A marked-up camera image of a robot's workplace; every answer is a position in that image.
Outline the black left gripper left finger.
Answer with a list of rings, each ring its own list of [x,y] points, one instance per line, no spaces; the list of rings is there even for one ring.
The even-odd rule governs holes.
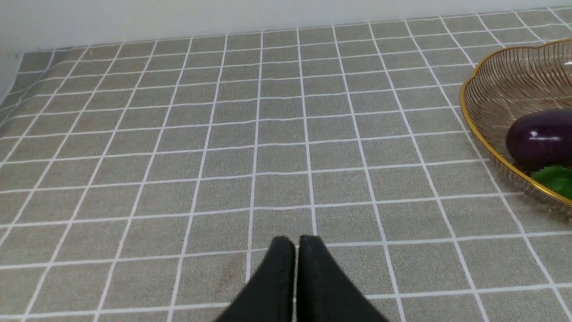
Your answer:
[[[293,316],[295,246],[272,239],[256,272],[217,322],[290,322]]]

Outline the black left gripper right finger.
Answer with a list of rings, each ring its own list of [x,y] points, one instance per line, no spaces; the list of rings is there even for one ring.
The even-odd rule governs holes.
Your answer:
[[[299,238],[298,322],[387,322],[352,283],[318,236]]]

